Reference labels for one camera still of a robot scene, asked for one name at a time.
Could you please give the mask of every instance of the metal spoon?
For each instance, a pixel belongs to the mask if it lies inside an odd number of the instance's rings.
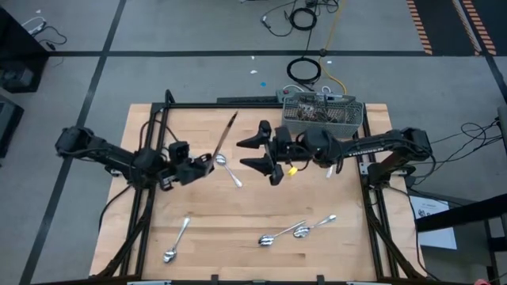
[[[259,245],[260,246],[270,246],[273,244],[273,241],[275,240],[276,237],[278,237],[281,234],[287,233],[289,230],[292,230],[292,229],[296,228],[297,226],[303,225],[305,222],[307,222],[307,221],[298,222],[294,226],[291,226],[290,228],[288,228],[286,230],[282,230],[281,232],[279,232],[278,234],[275,234],[275,235],[265,234],[261,238],[259,238]]]
[[[176,247],[177,244],[180,242],[180,238],[183,235],[183,232],[185,232],[185,229],[190,223],[190,217],[185,217],[185,220],[183,221],[183,226],[181,227],[180,233],[177,236],[176,243],[174,244],[172,249],[167,249],[166,253],[164,253],[164,262],[169,263],[173,261],[176,258]]]
[[[236,187],[238,187],[238,188],[243,187],[243,183],[241,183],[241,181],[232,173],[231,169],[229,169],[229,166],[227,166],[227,159],[225,158],[225,156],[223,154],[218,154],[216,156],[215,161],[216,161],[216,163],[218,163],[218,165],[225,167],[225,169],[227,170],[229,175],[231,175],[232,180],[236,184]]]
[[[294,238],[304,238],[310,233],[310,229],[313,229],[317,226],[322,226],[327,224],[328,222],[334,222],[336,220],[336,215],[329,215],[327,218],[323,219],[321,222],[314,224],[313,226],[300,226],[299,228],[294,230]]]

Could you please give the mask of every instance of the gray floor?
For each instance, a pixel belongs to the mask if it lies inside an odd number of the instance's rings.
[[[3,6],[20,22],[38,14],[68,36],[68,51],[101,50],[119,0],[10,0]],[[307,33],[271,36],[259,17],[278,2],[232,0],[127,1],[112,44],[122,51],[300,50]],[[279,13],[273,28],[287,28]],[[333,16],[322,11],[311,48],[326,41]],[[354,0],[344,7],[331,49],[420,51],[405,0]],[[0,202],[0,282],[18,283],[53,189],[61,160],[54,142],[62,127],[75,124],[97,58],[51,58],[34,94],[2,95],[25,109],[10,152],[0,169],[6,195]],[[128,106],[161,101],[171,89],[178,102],[213,102],[217,97],[273,95],[291,84],[291,56],[108,58],[86,126],[119,143]],[[485,125],[505,102],[483,58],[327,57],[330,72],[358,101],[387,103],[394,127],[425,129],[431,140],[459,132],[465,122]],[[496,58],[504,74],[507,59]],[[295,68],[304,75],[304,66]],[[339,87],[322,78],[318,87]],[[465,138],[434,145],[437,159]],[[500,143],[444,166],[418,189],[469,200],[505,193],[507,158]],[[33,282],[86,278],[97,239],[97,220],[111,178],[99,165],[74,161],[40,256]],[[470,282],[486,277],[485,237],[479,225],[456,230],[460,251],[425,249],[428,269],[443,279]]]

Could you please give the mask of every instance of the wooden tabletop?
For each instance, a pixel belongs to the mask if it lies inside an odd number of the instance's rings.
[[[149,118],[149,104],[133,104],[128,114],[121,147],[137,149],[139,129]],[[391,129],[385,104],[368,104],[373,135]],[[190,144],[193,155],[211,153],[234,113],[234,109],[170,109],[169,126],[178,139]],[[295,176],[286,175],[273,187],[268,177],[239,163],[240,158],[261,157],[264,150],[239,148],[235,143],[257,133],[260,120],[280,126],[281,109],[240,109],[223,144],[221,153],[243,182],[236,188],[227,171],[216,165],[209,177],[186,186],[176,184],[169,192],[156,192],[143,279],[210,280],[375,280],[372,250],[356,159],[345,159],[342,172],[326,179],[326,170],[314,164]],[[158,134],[155,128],[154,144]],[[169,134],[166,142],[173,140]],[[377,154],[384,159],[388,153]],[[125,187],[123,177],[113,178],[109,199]],[[405,189],[395,177],[391,185]],[[105,214],[90,274],[96,274],[111,260],[125,239],[134,191],[115,201]],[[417,265],[415,229],[406,196],[385,190],[391,234],[404,256]],[[292,224],[319,222],[335,214],[336,222],[312,230],[304,239],[291,234],[279,236],[268,248],[259,247],[262,234],[275,234]],[[184,217],[192,218],[180,245],[177,259],[162,262],[163,253],[173,245]],[[379,238],[384,275],[388,276],[385,248]],[[138,246],[133,247],[135,263]]]

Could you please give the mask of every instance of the yellow cable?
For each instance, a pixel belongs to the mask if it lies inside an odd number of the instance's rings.
[[[338,7],[338,11],[336,12],[336,15],[334,16],[334,21],[333,21],[333,26],[331,27],[330,36],[327,38],[327,44],[326,44],[326,47],[325,47],[326,50],[330,46],[331,40],[333,39],[334,30],[336,28],[336,24],[338,22],[338,18],[340,17],[341,9],[345,5],[345,1],[346,0],[341,0],[340,1],[340,5]],[[335,81],[336,83],[338,83],[341,86],[341,88],[343,89],[343,94],[346,95],[347,94],[347,88],[345,87],[345,84],[343,84],[340,80],[338,80],[337,78],[333,77],[331,74],[329,74],[329,72],[327,72],[326,68],[322,64],[322,57],[318,59],[318,64],[320,65],[320,68],[322,70],[324,70],[324,73],[327,75],[327,77],[331,78],[331,80]]]

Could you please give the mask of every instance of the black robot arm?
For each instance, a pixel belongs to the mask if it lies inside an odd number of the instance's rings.
[[[110,173],[121,172],[137,188],[159,183],[162,190],[170,190],[173,182],[185,185],[204,177],[212,158],[210,154],[189,157],[189,145],[182,141],[169,145],[169,159],[150,147],[132,153],[95,136],[85,127],[63,129],[55,148],[61,157],[92,160],[105,165]]]
[[[270,137],[271,126],[268,121],[262,120],[254,137],[242,140],[236,145],[247,148],[264,146],[263,158],[243,158],[240,162],[265,176],[269,175],[271,185],[278,185],[284,176],[281,165],[277,162],[290,164],[313,161],[322,168],[338,164],[339,172],[344,158],[391,150],[393,153],[388,158],[368,167],[369,183],[377,185],[388,181],[391,174],[407,162],[420,162],[432,156],[426,132],[415,128],[392,130],[385,134],[345,142],[336,140],[320,127],[308,128],[299,134],[295,141],[292,141],[286,127],[275,128],[275,136],[271,140]]]

